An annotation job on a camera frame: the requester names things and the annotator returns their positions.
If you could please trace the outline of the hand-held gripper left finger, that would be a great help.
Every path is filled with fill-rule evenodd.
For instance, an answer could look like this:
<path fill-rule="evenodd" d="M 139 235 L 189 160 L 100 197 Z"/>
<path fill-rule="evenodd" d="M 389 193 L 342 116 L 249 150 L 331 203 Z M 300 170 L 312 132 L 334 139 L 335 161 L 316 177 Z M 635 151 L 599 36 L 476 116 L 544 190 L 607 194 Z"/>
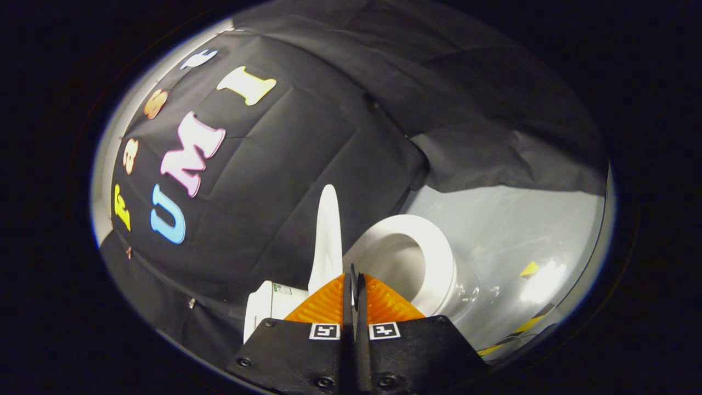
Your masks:
<path fill-rule="evenodd" d="M 352 394 L 354 366 L 353 285 L 343 274 L 312 297 L 330 295 L 329 323 L 266 318 L 230 359 L 227 371 L 263 394 Z"/>

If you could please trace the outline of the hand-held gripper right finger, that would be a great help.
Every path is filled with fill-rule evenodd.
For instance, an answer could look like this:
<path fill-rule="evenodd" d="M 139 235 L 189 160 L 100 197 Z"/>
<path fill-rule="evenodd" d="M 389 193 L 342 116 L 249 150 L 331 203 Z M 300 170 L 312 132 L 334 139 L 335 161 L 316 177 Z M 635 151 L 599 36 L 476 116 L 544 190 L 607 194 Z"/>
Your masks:
<path fill-rule="evenodd" d="M 353 394 L 461 394 L 488 365 L 444 315 L 406 319 L 402 298 L 351 273 L 356 313 Z"/>

